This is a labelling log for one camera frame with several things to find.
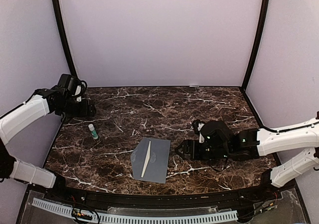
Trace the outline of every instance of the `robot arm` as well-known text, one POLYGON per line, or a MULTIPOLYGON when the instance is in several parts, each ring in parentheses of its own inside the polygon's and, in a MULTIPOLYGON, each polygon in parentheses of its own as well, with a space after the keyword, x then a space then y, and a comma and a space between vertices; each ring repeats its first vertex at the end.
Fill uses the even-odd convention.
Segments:
POLYGON ((5 146, 17 133, 49 113, 94 116, 94 102, 80 99, 85 90, 85 82, 63 74, 58 85, 36 90, 28 101, 0 117, 0 178, 14 178, 46 188, 54 186, 56 176, 53 173, 10 156, 5 146))
POLYGON ((319 121, 270 129, 248 129, 234 135, 223 121, 207 123, 196 120, 193 128, 199 140, 184 140, 176 153, 191 160, 231 158, 245 161, 274 152, 305 148, 279 167, 263 173, 262 184, 282 187, 288 181, 319 165, 319 121))

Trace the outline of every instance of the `white wall panel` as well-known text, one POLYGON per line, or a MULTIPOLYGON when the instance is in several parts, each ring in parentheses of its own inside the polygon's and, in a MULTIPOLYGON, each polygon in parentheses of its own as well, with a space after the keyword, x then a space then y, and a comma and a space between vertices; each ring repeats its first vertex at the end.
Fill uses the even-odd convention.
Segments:
MULTIPOLYGON (((319 111, 319 0, 270 0, 247 93, 263 123, 299 123, 319 111)), ((282 161, 297 154, 279 154, 282 161)), ((319 175, 297 179, 312 223, 318 223, 319 175)))
POLYGON ((262 0, 60 0, 90 86, 240 86, 262 0))
MULTIPOLYGON (((68 73, 51 0, 0 0, 0 116, 51 88, 68 73)), ((9 153, 42 166, 60 125, 54 114, 37 120, 6 146, 9 153)), ((14 224, 26 185, 0 183, 0 224, 14 224)))

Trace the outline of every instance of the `gray paper sheet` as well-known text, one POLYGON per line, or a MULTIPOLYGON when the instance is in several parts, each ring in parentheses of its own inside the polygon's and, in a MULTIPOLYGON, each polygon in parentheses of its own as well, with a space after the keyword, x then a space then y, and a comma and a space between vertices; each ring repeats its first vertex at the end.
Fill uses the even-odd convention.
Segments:
POLYGON ((134 179, 154 183, 165 183, 169 149, 169 140, 143 138, 131 154, 131 164, 134 179), (150 141, 150 160, 146 167, 144 177, 141 177, 150 141))

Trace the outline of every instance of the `dark brown marble tabletop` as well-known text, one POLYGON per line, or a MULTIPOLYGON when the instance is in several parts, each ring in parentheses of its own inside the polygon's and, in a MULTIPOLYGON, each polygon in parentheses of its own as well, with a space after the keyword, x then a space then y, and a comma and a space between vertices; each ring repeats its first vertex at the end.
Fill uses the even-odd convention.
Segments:
MULTIPOLYGON (((229 160, 224 171, 215 172, 207 162, 184 161, 174 152, 184 139, 198 139, 191 128, 195 119, 222 119, 234 132, 257 127, 238 88, 89 88, 86 97, 95 101, 97 114, 63 125, 45 164, 64 176, 68 187, 135 195, 203 194, 257 186, 261 174, 276 166, 268 155, 229 160), (91 136, 90 123, 98 140, 91 136), (171 140, 165 184, 133 179, 130 155, 143 137, 171 140)), ((221 169, 223 162, 213 166, 221 169)))

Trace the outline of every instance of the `black frame pole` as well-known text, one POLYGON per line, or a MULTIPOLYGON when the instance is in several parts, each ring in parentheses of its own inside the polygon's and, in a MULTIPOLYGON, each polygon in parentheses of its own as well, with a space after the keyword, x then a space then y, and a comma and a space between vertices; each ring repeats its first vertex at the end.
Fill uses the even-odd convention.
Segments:
POLYGON ((259 126, 260 128, 262 128, 262 127, 264 126, 264 124, 263 124, 263 122, 261 121, 261 119, 260 119, 260 117, 259 117, 257 111, 255 110, 255 107, 254 107, 253 104, 251 103, 251 101, 250 101, 248 95, 246 94, 246 92, 245 92, 241 87, 239 88, 239 90, 240 90, 241 94, 243 95, 243 97, 244 97, 244 99, 245 99, 245 101, 246 101, 248 107, 250 108, 251 112, 253 113, 253 115, 254 115, 254 117, 255 117, 255 119, 256 119, 256 122, 257 122, 258 126, 259 126))
POLYGON ((53 3, 53 9, 54 9, 54 14, 55 14, 56 24, 58 26, 58 30, 59 30, 59 33, 60 33, 60 39, 61 39, 64 55, 65 55, 66 61, 68 63, 70 74, 72 76, 78 77, 78 75, 76 73, 76 70, 75 70, 74 63, 73 63, 73 59, 72 59, 72 56, 71 56, 69 43, 68 43, 68 40, 66 38, 66 33, 65 33, 65 29, 64 29, 64 24, 63 24, 63 19, 62 19, 62 14, 61 14, 61 8, 60 8, 59 0, 52 0, 52 3, 53 3))
POLYGON ((252 74, 253 69, 254 69, 254 65, 255 65, 255 61, 256 61, 256 57, 257 57, 257 53, 258 53, 258 49, 259 49, 259 45, 260 45, 260 41, 261 41, 261 37, 262 37, 262 34, 263 34, 263 30, 264 30, 268 3, 269 3, 269 0, 262 0, 262 3, 261 3, 260 15, 259 15, 259 20, 258 20, 258 25, 257 25, 257 31, 256 31, 255 40, 254 40, 254 45, 253 45, 253 49, 252 49, 251 54, 250 54, 250 58, 249 58, 249 62, 248 62, 248 66, 247 66, 247 70, 246 70, 246 74, 245 74, 245 78, 244 78, 243 84, 241 86, 241 88, 244 91, 247 89, 251 74, 252 74))

